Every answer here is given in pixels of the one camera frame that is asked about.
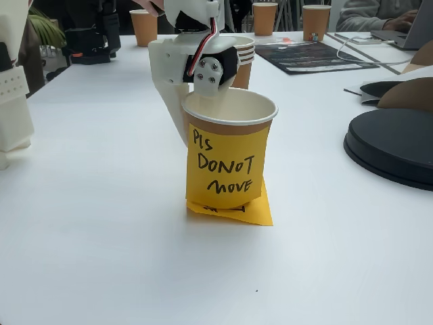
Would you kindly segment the person's hand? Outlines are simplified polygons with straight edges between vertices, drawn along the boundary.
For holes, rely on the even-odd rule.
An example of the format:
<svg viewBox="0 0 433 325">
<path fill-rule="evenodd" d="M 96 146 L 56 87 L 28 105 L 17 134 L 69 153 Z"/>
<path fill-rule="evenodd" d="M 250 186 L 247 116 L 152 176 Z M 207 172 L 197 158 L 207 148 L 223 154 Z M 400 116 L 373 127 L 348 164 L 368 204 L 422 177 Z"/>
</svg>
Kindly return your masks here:
<svg viewBox="0 0 433 325">
<path fill-rule="evenodd" d="M 407 33 L 410 30 L 417 13 L 417 9 L 410 10 L 397 18 L 387 20 L 386 23 L 383 25 L 382 30 L 391 30 Z"/>
<path fill-rule="evenodd" d="M 133 0 L 155 17 L 164 14 L 164 0 Z"/>
</svg>

